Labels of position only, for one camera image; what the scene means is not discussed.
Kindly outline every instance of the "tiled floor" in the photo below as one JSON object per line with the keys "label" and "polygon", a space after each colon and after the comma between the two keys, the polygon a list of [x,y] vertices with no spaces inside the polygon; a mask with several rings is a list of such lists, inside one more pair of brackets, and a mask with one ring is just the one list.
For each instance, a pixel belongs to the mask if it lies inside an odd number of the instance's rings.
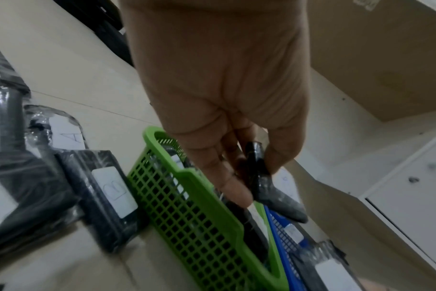
{"label": "tiled floor", "polygon": [[[136,71],[52,0],[0,0],[0,50],[35,101],[64,110],[91,149],[111,150],[127,173],[160,126]],[[198,290],[160,236],[148,228],[118,256],[102,253],[79,223],[53,242],[0,262],[9,290]]]}

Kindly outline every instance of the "cabinet door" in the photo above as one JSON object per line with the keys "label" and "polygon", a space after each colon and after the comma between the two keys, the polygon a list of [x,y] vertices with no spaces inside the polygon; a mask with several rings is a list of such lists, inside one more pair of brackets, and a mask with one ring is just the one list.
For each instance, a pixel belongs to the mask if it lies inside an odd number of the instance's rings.
{"label": "cabinet door", "polygon": [[368,200],[436,262],[436,144]]}

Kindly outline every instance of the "human hand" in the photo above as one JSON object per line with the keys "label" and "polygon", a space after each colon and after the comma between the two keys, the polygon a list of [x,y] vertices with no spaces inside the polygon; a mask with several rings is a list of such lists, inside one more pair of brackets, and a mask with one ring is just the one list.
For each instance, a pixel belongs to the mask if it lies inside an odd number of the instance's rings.
{"label": "human hand", "polygon": [[301,150],[309,99],[304,0],[122,0],[132,58],[165,131],[215,187],[252,202],[241,148],[268,129],[274,174]]}

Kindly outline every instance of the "blue basket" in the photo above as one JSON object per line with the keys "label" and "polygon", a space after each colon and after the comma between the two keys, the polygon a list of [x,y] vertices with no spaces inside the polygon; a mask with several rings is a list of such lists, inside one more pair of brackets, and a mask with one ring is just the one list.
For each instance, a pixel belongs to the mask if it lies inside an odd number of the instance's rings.
{"label": "blue basket", "polygon": [[304,287],[299,274],[296,272],[296,269],[288,256],[288,252],[297,252],[300,248],[309,246],[309,242],[305,238],[299,244],[295,243],[295,241],[288,236],[284,230],[284,228],[291,224],[291,222],[277,213],[270,211],[267,206],[264,207],[264,210],[266,211],[269,226],[274,236],[275,244],[282,260],[282,265],[284,266],[290,291],[306,291],[306,287]]}

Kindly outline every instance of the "green plastic basket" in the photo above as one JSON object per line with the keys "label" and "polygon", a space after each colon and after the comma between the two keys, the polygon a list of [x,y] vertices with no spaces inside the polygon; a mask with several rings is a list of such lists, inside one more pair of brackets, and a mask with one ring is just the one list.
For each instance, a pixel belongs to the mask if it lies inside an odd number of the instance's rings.
{"label": "green plastic basket", "polygon": [[[161,146],[174,147],[184,161],[176,140],[157,127],[148,127],[143,137],[146,148],[128,175],[135,198],[198,285],[205,291],[288,291],[264,207],[255,202],[268,227],[270,271],[244,243],[242,224],[219,201],[210,182],[194,169],[180,169]],[[171,175],[189,197],[171,183]]]}

